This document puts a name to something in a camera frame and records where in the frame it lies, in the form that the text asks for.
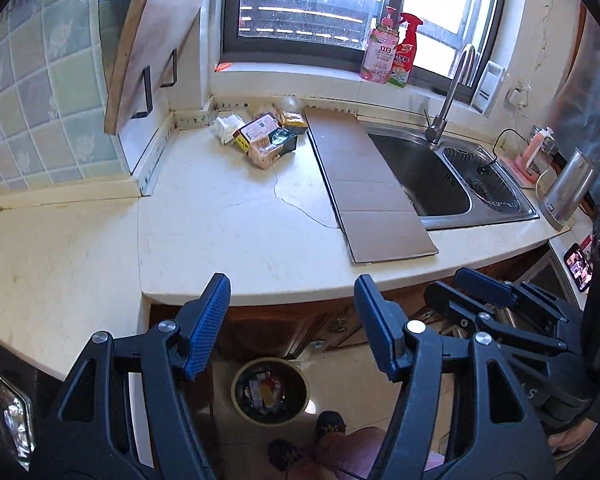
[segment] stainless steel sink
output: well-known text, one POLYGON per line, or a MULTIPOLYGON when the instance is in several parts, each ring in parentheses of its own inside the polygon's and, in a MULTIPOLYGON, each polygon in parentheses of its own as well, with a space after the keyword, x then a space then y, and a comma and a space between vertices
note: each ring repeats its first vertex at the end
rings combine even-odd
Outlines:
POLYGON ((417 130, 363 123, 428 230, 538 218, 518 185, 477 144, 443 136, 428 142, 417 130))

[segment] cutting board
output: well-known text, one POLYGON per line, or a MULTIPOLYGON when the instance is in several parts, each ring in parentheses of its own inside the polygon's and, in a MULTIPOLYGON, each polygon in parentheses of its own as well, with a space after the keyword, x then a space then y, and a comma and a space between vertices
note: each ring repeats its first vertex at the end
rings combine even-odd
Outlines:
POLYGON ((203 0, 131 0, 109 83, 104 131, 119 134, 146 111, 142 71, 151 69, 152 94, 173 76, 171 53, 180 51, 203 0))
POLYGON ((411 201, 355 115, 315 108, 304 113, 353 261, 436 254, 411 201))

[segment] faucet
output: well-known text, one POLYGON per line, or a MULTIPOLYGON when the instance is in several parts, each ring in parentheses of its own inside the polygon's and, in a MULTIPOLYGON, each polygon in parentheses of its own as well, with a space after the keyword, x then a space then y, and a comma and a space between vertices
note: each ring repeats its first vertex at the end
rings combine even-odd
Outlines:
POLYGON ((458 83, 467 84, 471 77, 471 72, 474 68, 475 60, 475 48, 472 44, 465 45, 462 54, 460 55, 460 61, 456 67, 456 73, 454 74, 453 81, 449 87, 449 92, 446 93, 445 103, 442 105, 442 110, 435 116, 433 122, 429 118, 427 109, 424 109, 424 115, 427 118, 427 124, 429 125, 424 131, 424 136, 432 144, 437 144, 442 137, 442 132, 446 128, 446 116, 449 113, 449 109, 456 96, 456 90, 458 89, 458 83))

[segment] cardboard sheet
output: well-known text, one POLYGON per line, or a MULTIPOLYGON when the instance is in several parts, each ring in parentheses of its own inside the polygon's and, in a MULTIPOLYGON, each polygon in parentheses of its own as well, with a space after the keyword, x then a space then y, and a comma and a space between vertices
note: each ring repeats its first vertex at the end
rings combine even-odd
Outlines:
POLYGON ((352 114, 304 110, 322 177, 357 264, 437 254, 411 201, 352 114))

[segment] wooden cutting board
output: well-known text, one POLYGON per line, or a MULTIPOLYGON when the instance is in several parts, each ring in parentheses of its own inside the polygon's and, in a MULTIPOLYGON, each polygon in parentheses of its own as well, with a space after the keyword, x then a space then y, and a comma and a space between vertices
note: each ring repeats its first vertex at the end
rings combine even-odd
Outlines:
POLYGON ((171 53, 178 53, 203 0, 131 0, 109 84, 104 131, 115 135, 146 111, 142 71, 151 67, 152 93, 171 81, 171 53))

